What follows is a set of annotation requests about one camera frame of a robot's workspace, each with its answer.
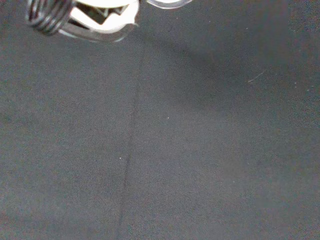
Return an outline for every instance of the coiled spring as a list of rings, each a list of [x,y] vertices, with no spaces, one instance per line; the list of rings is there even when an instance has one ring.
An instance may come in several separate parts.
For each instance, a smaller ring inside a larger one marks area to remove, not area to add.
[[[45,35],[53,35],[69,20],[74,5],[74,0],[28,0],[26,22]]]

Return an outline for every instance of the transparent plastic piece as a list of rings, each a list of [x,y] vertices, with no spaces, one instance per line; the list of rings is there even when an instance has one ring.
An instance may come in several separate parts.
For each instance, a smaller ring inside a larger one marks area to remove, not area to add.
[[[161,9],[177,9],[192,2],[192,0],[147,0],[147,2]]]

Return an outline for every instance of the dark background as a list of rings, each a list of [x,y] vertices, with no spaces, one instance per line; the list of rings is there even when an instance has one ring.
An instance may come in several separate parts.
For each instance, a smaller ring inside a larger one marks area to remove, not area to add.
[[[241,2],[144,3],[117,44],[0,5],[0,238],[320,239],[318,28]]]

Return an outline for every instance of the white plastic part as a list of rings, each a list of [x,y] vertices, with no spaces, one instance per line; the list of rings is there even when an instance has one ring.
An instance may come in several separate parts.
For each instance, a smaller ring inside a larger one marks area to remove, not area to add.
[[[75,0],[76,2],[104,9],[120,8],[136,2],[136,0]]]
[[[103,34],[113,34],[123,29],[127,24],[135,24],[135,18],[138,11],[139,11],[139,0],[134,0],[134,1],[131,1],[131,4],[127,5],[127,7],[124,9],[121,15],[118,15],[117,13],[111,13],[102,24],[99,24],[96,21],[94,21],[92,18],[90,18],[88,15],[86,15],[83,11],[81,11],[77,7],[74,7],[72,9],[70,17],[74,21],[77,21],[83,26],[89,28],[91,31],[95,31]]]

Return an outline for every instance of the black cloth surface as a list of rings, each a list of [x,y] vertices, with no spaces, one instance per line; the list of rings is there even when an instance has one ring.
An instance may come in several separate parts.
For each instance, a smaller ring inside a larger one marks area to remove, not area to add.
[[[286,1],[145,3],[116,44],[0,18],[0,239],[320,239],[318,32]]]

